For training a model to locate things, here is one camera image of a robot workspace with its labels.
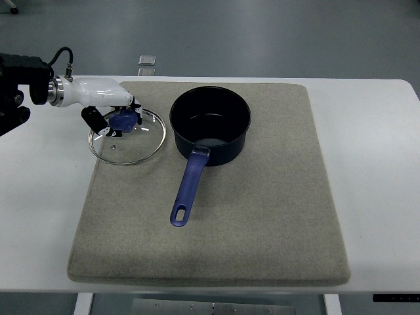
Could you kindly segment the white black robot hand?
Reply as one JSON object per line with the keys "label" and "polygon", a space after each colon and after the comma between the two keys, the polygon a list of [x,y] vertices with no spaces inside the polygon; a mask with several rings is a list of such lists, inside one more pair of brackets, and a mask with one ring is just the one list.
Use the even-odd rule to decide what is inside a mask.
{"label": "white black robot hand", "polygon": [[49,83],[47,102],[61,108],[82,105],[81,117],[99,136],[121,137],[142,125],[142,106],[113,79],[56,76]]}

